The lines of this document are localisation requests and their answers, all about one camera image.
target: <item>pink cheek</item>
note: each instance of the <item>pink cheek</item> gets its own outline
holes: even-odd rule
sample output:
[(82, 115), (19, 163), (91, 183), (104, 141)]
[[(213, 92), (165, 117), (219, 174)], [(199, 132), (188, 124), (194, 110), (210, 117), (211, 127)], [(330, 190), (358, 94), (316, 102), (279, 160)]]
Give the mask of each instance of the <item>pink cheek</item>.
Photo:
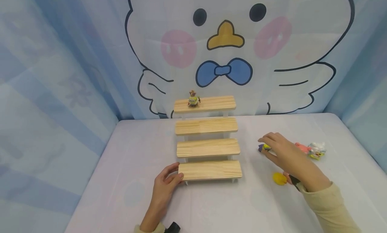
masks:
[(186, 68), (196, 57), (195, 39), (185, 31), (168, 31), (161, 38), (161, 53), (169, 65)]
[(255, 55), (262, 59), (274, 57), (289, 41), (291, 32), (292, 25), (286, 17), (273, 19), (255, 37)]

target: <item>white tabletop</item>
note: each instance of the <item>white tabletop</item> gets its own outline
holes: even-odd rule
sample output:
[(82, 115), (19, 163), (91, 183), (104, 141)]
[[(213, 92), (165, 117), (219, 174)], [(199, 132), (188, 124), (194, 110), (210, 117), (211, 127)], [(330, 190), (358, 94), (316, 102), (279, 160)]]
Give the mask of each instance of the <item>white tabletop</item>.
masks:
[[(282, 172), (257, 152), (257, 139), (280, 132), (290, 141), (325, 142), (315, 161), (341, 189), (345, 204), (363, 232), (387, 232), (387, 176), (333, 114), (237, 116), (232, 133), (243, 177), (191, 182), (173, 195), (163, 223), (181, 233), (318, 233), (313, 212), (294, 186), (272, 181)], [(71, 218), (66, 233), (128, 233), (139, 224), (152, 195), (155, 176), (178, 161), (174, 135), (178, 119), (121, 121)]]

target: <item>white toy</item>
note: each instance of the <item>white toy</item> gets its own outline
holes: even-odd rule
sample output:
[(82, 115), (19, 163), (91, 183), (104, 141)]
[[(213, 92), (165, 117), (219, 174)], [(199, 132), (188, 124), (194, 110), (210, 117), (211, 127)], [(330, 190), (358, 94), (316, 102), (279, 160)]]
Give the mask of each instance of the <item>white toy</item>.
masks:
[(311, 148), (309, 150), (309, 156), (316, 160), (320, 160), (320, 158), (324, 156), (325, 152), (327, 151), (325, 149), (325, 142), (323, 143), (312, 142), (309, 144), (309, 147)]

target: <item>wooden step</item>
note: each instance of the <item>wooden step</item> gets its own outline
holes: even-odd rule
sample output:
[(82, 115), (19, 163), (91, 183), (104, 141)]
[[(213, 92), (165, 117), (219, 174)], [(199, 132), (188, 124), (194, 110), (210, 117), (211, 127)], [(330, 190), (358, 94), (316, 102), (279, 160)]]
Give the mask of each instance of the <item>wooden step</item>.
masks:
[(200, 98), (200, 103), (196, 106), (188, 106), (188, 98), (186, 100), (176, 100), (173, 107), (175, 114), (199, 113), (208, 111), (226, 111), (234, 110), (234, 96), (212, 96), (208, 98)]
[(183, 181), (236, 179), (242, 177), (239, 161), (188, 162), (179, 165)]
[(239, 155), (240, 149), (237, 139), (215, 139), (202, 141), (180, 141), (177, 143), (177, 157), (208, 157)]
[(176, 122), (176, 135), (201, 133), (237, 132), (237, 120), (232, 117), (214, 119), (181, 120)]

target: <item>small figurine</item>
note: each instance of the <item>small figurine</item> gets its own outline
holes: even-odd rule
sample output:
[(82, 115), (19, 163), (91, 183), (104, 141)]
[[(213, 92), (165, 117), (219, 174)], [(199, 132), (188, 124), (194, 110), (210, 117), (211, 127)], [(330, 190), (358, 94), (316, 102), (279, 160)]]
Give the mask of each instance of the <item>small figurine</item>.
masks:
[(308, 147), (310, 147), (309, 157), (316, 160), (320, 160), (320, 157), (324, 156), (325, 152), (327, 151), (325, 149), (325, 142), (323, 143), (312, 142), (311, 144), (309, 144)]
[(262, 149), (263, 149), (263, 150), (270, 151), (270, 150), (271, 150), (271, 147), (268, 146), (267, 144), (260, 144), (260, 145), (258, 146), (258, 151), (259, 151), (259, 152), (262, 152)]
[(191, 90), (189, 93), (189, 99), (188, 99), (188, 106), (196, 106), (198, 102), (200, 103), (200, 97), (196, 96), (196, 92), (194, 90)]
[(296, 147), (300, 148), (303, 153), (306, 155), (309, 154), (309, 151), (312, 149), (310, 146), (304, 146), (303, 144), (300, 144), (298, 142), (295, 143)]
[(278, 185), (285, 185), (287, 183), (287, 178), (280, 172), (275, 172), (273, 174), (273, 181)]

